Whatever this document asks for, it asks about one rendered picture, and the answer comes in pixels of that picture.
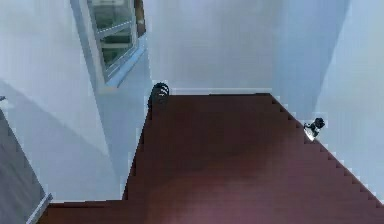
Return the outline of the black coiled round object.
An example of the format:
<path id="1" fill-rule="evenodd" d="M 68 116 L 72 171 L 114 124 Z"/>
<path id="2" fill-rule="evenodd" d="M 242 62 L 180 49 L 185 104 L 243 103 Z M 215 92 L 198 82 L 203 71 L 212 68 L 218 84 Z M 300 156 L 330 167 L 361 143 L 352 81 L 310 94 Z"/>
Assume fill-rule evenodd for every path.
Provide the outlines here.
<path id="1" fill-rule="evenodd" d="M 148 98 L 148 109 L 152 110 L 157 106 L 164 106 L 168 100 L 170 90 L 167 84 L 163 82 L 156 83 L 150 93 Z"/>

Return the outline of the white framed window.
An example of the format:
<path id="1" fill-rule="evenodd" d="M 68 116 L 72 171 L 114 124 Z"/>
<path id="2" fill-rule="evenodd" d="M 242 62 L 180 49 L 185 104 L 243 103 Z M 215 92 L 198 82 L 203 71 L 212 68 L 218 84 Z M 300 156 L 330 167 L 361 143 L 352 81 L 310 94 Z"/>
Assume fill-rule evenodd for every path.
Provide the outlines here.
<path id="1" fill-rule="evenodd" d="M 144 53 L 135 0 L 69 0 L 93 88 L 118 88 Z"/>

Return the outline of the small black and white object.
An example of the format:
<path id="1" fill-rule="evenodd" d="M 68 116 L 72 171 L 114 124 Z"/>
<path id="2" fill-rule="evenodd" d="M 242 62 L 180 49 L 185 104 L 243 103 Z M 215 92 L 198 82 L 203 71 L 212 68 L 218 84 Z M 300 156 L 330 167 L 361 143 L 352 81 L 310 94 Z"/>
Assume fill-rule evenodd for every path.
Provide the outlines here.
<path id="1" fill-rule="evenodd" d="M 314 141 L 324 126 L 324 120 L 318 117 L 311 124 L 305 123 L 303 129 L 308 139 Z"/>

